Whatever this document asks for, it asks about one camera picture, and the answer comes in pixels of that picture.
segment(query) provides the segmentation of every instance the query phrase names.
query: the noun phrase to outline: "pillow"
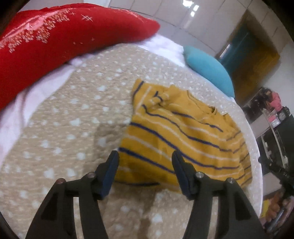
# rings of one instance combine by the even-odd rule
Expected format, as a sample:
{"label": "pillow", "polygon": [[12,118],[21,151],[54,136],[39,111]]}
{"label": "pillow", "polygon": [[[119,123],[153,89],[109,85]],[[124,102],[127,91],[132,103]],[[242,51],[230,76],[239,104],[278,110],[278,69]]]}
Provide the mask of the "pillow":
{"label": "pillow", "polygon": [[0,110],[23,89],[73,57],[141,41],[160,25],[129,10],[69,4],[16,14],[0,36]]}
{"label": "pillow", "polygon": [[198,74],[209,80],[227,96],[235,97],[232,80],[222,64],[207,53],[194,47],[184,47],[186,63]]}

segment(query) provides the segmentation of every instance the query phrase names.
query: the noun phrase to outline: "red pillow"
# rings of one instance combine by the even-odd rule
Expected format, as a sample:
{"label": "red pillow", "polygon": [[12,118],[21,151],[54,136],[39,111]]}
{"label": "red pillow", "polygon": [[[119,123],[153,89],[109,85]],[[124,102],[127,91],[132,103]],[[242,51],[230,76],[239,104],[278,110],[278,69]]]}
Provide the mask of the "red pillow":
{"label": "red pillow", "polygon": [[159,24],[128,10],[69,4],[22,11],[0,37],[0,110],[77,55],[154,35]]}

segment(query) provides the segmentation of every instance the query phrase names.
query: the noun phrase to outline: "tiled floor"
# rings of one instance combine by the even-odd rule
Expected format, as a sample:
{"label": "tiled floor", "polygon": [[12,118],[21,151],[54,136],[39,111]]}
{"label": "tiled floor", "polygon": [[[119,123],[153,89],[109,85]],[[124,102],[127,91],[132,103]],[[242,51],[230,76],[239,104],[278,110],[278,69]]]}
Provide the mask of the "tiled floor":
{"label": "tiled floor", "polygon": [[180,45],[215,56],[248,9],[281,52],[289,35],[262,0],[111,0],[110,7],[130,9],[156,19],[159,33]]}

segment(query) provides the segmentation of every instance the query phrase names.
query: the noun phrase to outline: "white star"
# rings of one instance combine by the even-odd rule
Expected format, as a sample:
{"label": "white star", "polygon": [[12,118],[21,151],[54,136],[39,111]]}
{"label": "white star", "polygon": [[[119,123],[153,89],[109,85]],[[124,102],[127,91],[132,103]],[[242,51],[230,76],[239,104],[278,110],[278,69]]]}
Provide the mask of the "white star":
{"label": "white star", "polygon": [[89,21],[89,20],[93,21],[93,20],[92,20],[92,17],[84,16],[84,15],[82,15],[82,16],[83,16],[82,20],[86,19],[86,21]]}

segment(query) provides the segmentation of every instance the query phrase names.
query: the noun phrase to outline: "beige blanket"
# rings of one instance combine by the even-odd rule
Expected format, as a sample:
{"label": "beige blanket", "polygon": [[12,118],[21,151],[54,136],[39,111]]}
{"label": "beige blanket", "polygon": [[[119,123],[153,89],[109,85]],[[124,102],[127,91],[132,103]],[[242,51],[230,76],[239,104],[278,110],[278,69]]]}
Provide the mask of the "beige blanket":
{"label": "beige blanket", "polygon": [[[104,162],[131,120],[134,81],[188,89],[204,103],[228,112],[250,150],[253,183],[246,193],[260,210],[262,191],[256,168],[258,149],[242,110],[205,79],[139,47],[121,44],[82,64],[70,79],[43,102],[7,156],[0,173],[0,210],[24,238],[40,203],[56,179],[81,178]],[[167,190],[113,185],[100,203],[110,238],[181,238],[191,206],[183,195]],[[210,238],[216,228],[214,200]],[[77,234],[81,225],[77,219]]]}

